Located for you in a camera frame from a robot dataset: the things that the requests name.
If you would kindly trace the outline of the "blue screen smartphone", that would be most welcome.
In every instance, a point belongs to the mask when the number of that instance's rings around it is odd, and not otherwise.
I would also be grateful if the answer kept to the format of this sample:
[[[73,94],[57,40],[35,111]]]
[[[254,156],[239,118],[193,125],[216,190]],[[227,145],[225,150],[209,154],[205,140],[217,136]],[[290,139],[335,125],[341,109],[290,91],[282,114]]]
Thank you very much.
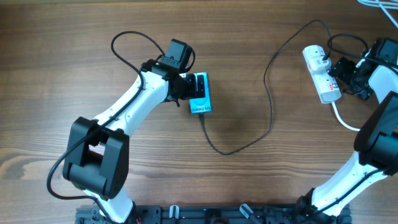
[[[203,98],[189,100],[191,114],[211,112],[210,87],[206,72],[194,73],[197,90],[204,94]]]

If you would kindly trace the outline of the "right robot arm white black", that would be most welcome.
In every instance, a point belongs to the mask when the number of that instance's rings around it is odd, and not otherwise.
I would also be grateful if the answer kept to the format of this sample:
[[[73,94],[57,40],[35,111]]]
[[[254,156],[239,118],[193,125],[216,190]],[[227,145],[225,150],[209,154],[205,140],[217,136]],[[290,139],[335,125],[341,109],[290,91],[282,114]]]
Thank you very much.
[[[320,101],[332,105],[336,118],[341,118],[336,107],[341,98],[338,80],[347,86],[348,94],[366,100],[375,93],[379,102],[355,130],[354,152],[344,166],[301,196],[292,210],[293,223],[344,223],[343,209],[352,199],[397,173],[397,41],[377,39],[357,63],[344,54],[333,65],[319,45],[309,45],[302,53]]]

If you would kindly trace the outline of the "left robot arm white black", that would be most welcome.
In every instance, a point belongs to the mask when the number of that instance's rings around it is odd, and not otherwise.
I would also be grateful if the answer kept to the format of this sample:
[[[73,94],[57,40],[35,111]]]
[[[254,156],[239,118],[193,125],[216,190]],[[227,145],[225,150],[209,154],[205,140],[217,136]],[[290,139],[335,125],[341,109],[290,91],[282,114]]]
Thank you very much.
[[[159,104],[203,98],[205,90],[190,74],[193,49],[173,39],[167,52],[144,62],[136,82],[111,107],[93,119],[79,117],[70,130],[63,177],[93,200],[108,222],[125,223],[135,203],[124,183],[129,171],[129,141]]]

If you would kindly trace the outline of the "white charger plug adapter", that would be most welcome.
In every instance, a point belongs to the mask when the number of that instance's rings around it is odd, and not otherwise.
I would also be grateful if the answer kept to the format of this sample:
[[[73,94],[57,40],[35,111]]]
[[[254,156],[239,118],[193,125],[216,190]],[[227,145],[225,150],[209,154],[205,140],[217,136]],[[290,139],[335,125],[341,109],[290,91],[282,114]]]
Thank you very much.
[[[322,56],[311,58],[307,62],[307,67],[311,75],[319,75],[331,68],[331,59],[324,60]]]

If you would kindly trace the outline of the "white power strip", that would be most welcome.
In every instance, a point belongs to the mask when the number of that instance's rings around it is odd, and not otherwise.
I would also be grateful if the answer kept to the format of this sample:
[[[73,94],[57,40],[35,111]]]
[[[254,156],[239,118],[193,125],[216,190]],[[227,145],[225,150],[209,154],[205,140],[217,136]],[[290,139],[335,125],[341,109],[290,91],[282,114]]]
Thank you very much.
[[[302,51],[305,63],[311,58],[323,57],[324,60],[326,53],[319,45],[309,45]],[[336,79],[329,76],[328,69],[319,75],[311,75],[316,91],[322,104],[331,104],[341,98],[340,88],[336,82]]]

